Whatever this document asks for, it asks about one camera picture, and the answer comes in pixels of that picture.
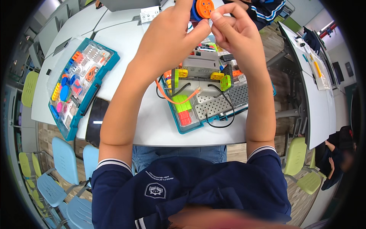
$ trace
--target orange wheel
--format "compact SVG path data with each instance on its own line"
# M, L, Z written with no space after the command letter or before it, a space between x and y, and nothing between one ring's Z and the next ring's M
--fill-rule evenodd
M197 0L196 9L202 18L210 18L211 11L215 10L212 0Z

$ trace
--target forearm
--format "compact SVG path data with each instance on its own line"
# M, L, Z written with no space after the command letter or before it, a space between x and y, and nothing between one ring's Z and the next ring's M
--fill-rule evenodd
M139 81L141 69L133 61L126 72L109 104L100 131L101 143L107 145L129 145L133 143L138 111L142 97L149 86Z
M331 179L332 178L332 176L333 176L333 172L334 172L334 169L332 169L331 171L330 171L330 173L329 173L329 175L328 175L328 179Z
M331 152L333 152L333 150L336 148L332 143L328 142L327 140L325 140L325 145L328 146Z
M276 132L276 116L272 83L268 71L263 69L261 73L249 74L246 77L249 93L246 121L247 141L272 142Z

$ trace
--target hand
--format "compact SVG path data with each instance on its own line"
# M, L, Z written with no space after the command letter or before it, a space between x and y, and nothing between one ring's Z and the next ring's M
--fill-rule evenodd
M333 161L333 158L329 158L329 164L330 164L331 169L334 171L334 161Z
M232 13L235 18L222 16L225 13ZM211 12L211 20L216 43L234 55L244 74L260 75L267 71L258 29L242 7L236 3L222 5Z
M148 83L178 66L210 34L207 19L187 33L192 3L193 0L176 1L175 6L161 12L145 32L133 61L152 72L146 79Z

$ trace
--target cable connector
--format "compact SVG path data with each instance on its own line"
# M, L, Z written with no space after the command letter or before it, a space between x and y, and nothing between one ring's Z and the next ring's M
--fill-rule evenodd
M199 95L202 92L202 88L200 86L196 87L195 91L196 95Z

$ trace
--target black phone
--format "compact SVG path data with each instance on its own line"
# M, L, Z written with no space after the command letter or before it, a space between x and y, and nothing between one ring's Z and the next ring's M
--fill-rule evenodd
M109 101L96 97L91 107L88 126L86 127L85 140L96 148L99 148L100 127L102 126L108 106Z

